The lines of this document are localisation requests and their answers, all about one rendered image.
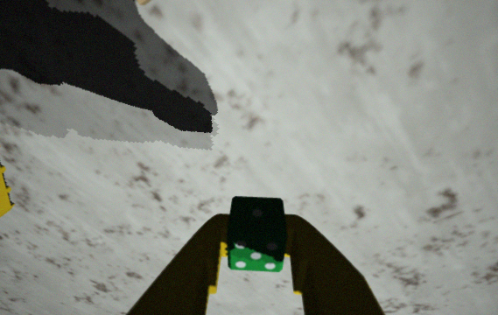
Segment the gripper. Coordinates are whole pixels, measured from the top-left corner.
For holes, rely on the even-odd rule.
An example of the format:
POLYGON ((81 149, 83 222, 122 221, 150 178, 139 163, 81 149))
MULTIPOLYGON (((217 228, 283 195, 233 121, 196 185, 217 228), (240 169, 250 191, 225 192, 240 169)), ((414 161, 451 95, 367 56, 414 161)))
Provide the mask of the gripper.
MULTIPOLYGON (((210 218, 126 315, 206 315, 221 257, 228 256, 228 213, 210 218)), ((294 294, 305 315, 385 315, 363 274, 311 223, 285 214, 294 294)))

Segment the green die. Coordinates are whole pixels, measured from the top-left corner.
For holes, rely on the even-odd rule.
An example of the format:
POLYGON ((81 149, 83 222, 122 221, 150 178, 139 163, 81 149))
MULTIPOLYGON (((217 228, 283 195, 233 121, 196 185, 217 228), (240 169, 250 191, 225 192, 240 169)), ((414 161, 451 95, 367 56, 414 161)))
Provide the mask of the green die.
POLYGON ((280 198, 234 196, 228 219, 228 267, 280 272, 287 242, 280 198))

